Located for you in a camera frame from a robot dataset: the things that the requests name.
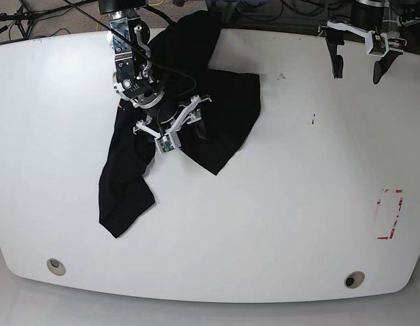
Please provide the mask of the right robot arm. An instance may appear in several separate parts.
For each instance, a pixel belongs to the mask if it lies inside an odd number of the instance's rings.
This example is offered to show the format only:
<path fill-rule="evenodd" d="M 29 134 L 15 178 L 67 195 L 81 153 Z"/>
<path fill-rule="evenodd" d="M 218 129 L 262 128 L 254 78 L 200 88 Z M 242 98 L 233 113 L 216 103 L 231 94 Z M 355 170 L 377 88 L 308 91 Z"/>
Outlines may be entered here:
<path fill-rule="evenodd" d="M 207 138 L 200 105 L 210 98 L 195 95 L 179 101 L 195 90 L 196 80 L 153 59 L 150 29 L 139 15 L 147 7 L 147 1 L 99 2 L 100 13 L 111 16 L 106 29 L 115 54 L 113 87 L 122 100 L 144 114 L 133 127 L 134 134 L 146 133 L 158 151 L 166 153 L 181 147 L 178 133 L 185 125 L 192 126 L 198 138 Z"/>

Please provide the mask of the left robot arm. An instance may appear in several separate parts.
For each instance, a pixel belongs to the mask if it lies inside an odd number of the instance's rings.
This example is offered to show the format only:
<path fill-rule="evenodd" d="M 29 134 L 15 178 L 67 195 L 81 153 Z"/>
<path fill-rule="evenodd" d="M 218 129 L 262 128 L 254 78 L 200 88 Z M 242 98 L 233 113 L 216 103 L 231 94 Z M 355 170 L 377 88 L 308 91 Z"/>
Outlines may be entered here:
<path fill-rule="evenodd" d="M 326 40 L 334 78 L 343 78 L 344 62 L 338 47 L 344 46 L 345 33 L 361 37 L 367 55 L 379 59 L 373 68 L 373 84 L 378 84 L 394 61 L 404 54 L 407 40 L 400 36 L 400 23 L 385 19 L 384 12 L 384 1 L 353 1 L 348 20 L 337 22 L 331 19 L 319 27 L 319 33 Z"/>

